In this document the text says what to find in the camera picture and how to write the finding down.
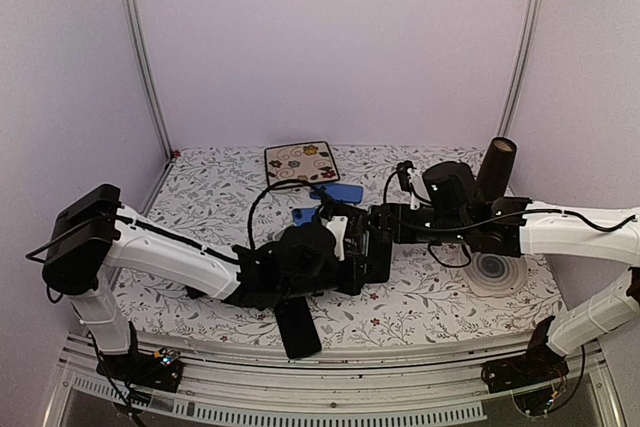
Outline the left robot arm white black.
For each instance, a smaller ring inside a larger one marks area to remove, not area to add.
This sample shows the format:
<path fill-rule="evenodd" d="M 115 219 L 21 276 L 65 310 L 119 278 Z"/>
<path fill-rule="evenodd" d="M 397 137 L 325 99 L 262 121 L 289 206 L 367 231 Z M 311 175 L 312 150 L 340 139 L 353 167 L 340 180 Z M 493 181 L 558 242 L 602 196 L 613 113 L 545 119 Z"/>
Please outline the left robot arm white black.
<path fill-rule="evenodd" d="M 312 219 L 262 246 L 211 247 L 163 228 L 121 203 L 103 184 L 62 211 L 51 240 L 30 254 L 48 289 L 68 297 L 99 351 L 128 381 L 148 373 L 133 329 L 104 270 L 126 268 L 184 285 L 193 297 L 274 312 L 288 358 L 322 349 L 307 297 L 333 290 L 356 296 L 389 279 L 393 235 L 379 209 L 363 210 L 327 195 Z"/>

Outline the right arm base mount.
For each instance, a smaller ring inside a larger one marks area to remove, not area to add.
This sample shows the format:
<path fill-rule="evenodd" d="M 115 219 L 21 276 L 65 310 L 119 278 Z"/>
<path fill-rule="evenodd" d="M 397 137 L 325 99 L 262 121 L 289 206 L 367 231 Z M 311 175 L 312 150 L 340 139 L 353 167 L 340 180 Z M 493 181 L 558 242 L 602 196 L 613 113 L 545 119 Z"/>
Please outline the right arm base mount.
<path fill-rule="evenodd" d="M 536 326 L 523 354 L 487 361 L 481 368 L 481 379 L 490 393 L 558 381 L 558 387 L 547 385 L 537 391 L 517 394 L 513 398 L 517 409 L 530 417 L 551 412 L 569 373 L 565 357 L 556 354 L 546 345 L 548 330 L 554 319 L 554 316 L 550 316 Z"/>

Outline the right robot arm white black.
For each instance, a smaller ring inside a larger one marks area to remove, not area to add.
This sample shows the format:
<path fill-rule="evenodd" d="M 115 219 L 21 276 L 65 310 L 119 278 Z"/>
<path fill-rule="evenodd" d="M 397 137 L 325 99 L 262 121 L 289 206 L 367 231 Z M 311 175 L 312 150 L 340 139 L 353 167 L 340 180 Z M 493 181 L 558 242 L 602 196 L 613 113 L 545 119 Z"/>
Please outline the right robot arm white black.
<path fill-rule="evenodd" d="M 626 266 L 612 284 L 568 312 L 541 323 L 517 374 L 537 383 L 556 357 L 610 333 L 639 315 L 639 210 L 568 208 L 526 197 L 485 194 L 470 167 L 442 162 L 418 173 L 410 161 L 389 176 L 407 204 L 384 201 L 379 216 L 396 243 L 460 245 L 465 257 L 565 255 Z"/>

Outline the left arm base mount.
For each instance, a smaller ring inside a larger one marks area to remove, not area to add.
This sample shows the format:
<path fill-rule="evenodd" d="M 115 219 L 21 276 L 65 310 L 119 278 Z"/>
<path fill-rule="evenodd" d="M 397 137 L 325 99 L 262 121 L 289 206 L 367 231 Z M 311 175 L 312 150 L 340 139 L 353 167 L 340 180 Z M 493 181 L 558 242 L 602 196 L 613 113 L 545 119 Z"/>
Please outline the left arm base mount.
<path fill-rule="evenodd" d="M 163 392 L 178 391 L 184 363 L 177 351 L 161 348 L 144 353 L 138 348 L 135 327 L 128 322 L 129 347 L 122 354 L 107 354 L 98 349 L 99 366 L 96 371 L 104 377 L 118 380 L 127 386 L 146 387 Z"/>

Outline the black wedge phone stand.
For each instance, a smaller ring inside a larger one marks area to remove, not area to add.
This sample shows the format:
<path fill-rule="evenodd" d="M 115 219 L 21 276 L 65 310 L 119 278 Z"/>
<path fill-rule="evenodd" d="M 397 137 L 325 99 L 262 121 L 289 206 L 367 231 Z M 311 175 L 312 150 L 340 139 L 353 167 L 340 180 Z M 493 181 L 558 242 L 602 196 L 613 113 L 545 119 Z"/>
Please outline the black wedge phone stand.
<path fill-rule="evenodd" d="M 199 300 L 199 299 L 219 300 L 220 299 L 220 297 L 217 294 L 209 294 L 189 286 L 185 287 L 185 291 L 186 291 L 187 297 L 191 300 Z"/>

